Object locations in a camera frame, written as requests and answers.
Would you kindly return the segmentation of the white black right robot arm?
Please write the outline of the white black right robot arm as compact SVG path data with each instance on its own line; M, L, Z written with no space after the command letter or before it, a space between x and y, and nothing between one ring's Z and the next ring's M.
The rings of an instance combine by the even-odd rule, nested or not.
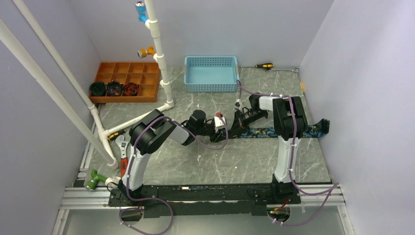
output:
M246 133L250 130L250 123L267 118L269 112L273 113L274 130L278 137L278 160L269 192L272 201L282 203L289 195L297 194L293 167L298 144L308 125L302 102L300 98L261 96L258 93L251 95L250 100L254 104L246 112L243 112L240 100L236 101L234 120L227 134L234 137Z

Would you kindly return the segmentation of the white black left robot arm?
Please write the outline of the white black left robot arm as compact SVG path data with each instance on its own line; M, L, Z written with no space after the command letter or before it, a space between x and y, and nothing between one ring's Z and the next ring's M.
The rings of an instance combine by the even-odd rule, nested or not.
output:
M130 128L129 135L132 155L118 187L122 192L121 199L129 206L140 201L149 159L166 140L172 139L187 146L197 141L197 136L209 136L213 139L222 136L225 141L229 138L225 118L217 113L208 120L202 110L195 110L187 120L179 123L154 109Z

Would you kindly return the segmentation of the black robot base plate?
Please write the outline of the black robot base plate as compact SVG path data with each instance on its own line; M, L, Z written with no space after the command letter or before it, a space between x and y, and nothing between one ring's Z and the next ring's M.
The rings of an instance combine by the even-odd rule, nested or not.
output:
M144 218L168 215L250 214L263 216L271 207L298 205L292 185L278 183L213 185L143 185L128 198L125 186L110 192L110 207L144 209Z

